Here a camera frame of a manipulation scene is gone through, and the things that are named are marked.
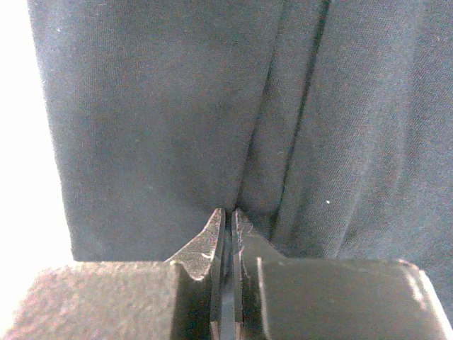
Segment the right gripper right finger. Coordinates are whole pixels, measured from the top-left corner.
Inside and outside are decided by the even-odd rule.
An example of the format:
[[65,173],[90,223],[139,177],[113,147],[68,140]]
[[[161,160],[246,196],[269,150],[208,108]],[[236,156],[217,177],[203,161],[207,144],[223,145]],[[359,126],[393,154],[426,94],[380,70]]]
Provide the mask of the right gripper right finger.
[[231,219],[237,339],[451,339],[425,272],[407,261],[283,256]]

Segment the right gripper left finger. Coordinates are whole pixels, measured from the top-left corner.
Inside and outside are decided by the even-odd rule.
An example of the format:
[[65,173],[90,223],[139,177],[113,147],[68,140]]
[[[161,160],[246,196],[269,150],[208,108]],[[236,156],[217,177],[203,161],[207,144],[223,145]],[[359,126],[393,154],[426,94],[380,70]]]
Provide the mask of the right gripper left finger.
[[218,339],[225,211],[165,261],[75,262],[34,277],[2,339]]

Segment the black t-shirt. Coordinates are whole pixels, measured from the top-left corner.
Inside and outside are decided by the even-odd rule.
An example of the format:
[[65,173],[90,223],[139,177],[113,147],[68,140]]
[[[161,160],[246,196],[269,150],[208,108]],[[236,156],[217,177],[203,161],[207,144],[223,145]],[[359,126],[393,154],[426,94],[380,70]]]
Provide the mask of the black t-shirt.
[[215,208],[293,257],[403,259],[452,313],[451,1],[29,1],[78,261]]

